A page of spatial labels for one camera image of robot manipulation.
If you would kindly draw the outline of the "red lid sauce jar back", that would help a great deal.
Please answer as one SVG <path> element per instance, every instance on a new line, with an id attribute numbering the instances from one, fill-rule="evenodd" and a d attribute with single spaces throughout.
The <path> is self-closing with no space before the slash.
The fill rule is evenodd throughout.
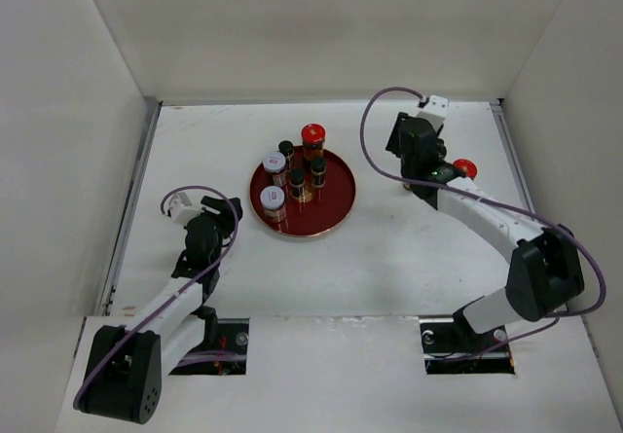
<path id="1" fill-rule="evenodd" d="M 301 130 L 304 164 L 309 166 L 315 157 L 322 157 L 326 130 L 319 124 L 307 124 Z"/>

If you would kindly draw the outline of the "white lid pink jar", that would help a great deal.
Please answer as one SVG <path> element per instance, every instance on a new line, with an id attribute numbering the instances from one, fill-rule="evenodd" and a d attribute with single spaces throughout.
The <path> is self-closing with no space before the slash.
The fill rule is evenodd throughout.
<path id="1" fill-rule="evenodd" d="M 285 192 L 278 186 L 268 186 L 260 194 L 264 216 L 269 224 L 277 224 L 286 219 Z"/>

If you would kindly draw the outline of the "small black cap spice bottle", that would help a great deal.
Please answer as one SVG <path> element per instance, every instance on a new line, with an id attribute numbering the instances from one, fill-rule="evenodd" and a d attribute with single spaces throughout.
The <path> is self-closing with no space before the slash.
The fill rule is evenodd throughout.
<path id="1" fill-rule="evenodd" d="M 278 143 L 278 151 L 285 157 L 286 171 L 290 172 L 294 164 L 294 145 L 289 140 L 282 140 Z"/>

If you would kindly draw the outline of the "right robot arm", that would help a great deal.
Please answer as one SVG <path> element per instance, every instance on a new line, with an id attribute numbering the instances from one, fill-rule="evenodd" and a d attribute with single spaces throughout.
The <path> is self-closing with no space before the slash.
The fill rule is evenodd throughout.
<path id="1" fill-rule="evenodd" d="M 428 120 L 399 113 L 385 148 L 400 160 L 415 196 L 462 222 L 508 265 L 502 288 L 454 313 L 451 336 L 458 348 L 474 350 L 506 324 L 537 322 L 584 291 L 578 252 L 567 236 L 487 204 L 474 182 L 446 162 L 444 142 Z"/>

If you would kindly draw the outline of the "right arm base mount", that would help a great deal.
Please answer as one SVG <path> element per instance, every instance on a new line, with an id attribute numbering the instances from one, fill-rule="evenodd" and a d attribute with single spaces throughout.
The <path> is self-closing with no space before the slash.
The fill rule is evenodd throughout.
<path id="1" fill-rule="evenodd" d="M 506 326 L 519 315 L 505 300 L 485 297 L 449 315 L 419 320 L 429 375 L 513 374 Z"/>

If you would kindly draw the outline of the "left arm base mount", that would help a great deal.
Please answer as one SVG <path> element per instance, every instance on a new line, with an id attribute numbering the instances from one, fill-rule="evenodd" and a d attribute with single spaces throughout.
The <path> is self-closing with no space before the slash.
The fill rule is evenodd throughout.
<path id="1" fill-rule="evenodd" d="M 219 318 L 212 307 L 195 315 L 204 323 L 203 341 L 171 372 L 176 376 L 243 376 L 250 336 L 248 318 Z"/>

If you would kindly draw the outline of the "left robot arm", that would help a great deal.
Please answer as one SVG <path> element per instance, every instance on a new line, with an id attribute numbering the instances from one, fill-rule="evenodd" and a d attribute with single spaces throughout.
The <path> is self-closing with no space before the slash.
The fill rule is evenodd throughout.
<path id="1" fill-rule="evenodd" d="M 206 303 L 238 234 L 239 199 L 206 189 L 193 204 L 179 188 L 165 196 L 161 211 L 185 231 L 184 248 L 163 291 L 127 323 L 103 325 L 94 334 L 73 400 L 83 414 L 144 424 L 171 372 L 243 358 L 240 349 L 218 342 L 218 317 Z"/>

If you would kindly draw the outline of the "white lid dark jar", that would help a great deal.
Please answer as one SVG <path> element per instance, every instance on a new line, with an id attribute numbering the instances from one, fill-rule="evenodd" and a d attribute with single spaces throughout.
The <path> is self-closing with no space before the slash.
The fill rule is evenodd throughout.
<path id="1" fill-rule="evenodd" d="M 287 160 L 281 152 L 267 154 L 262 166 L 266 172 L 270 184 L 277 187 L 284 187 L 287 183 Z"/>

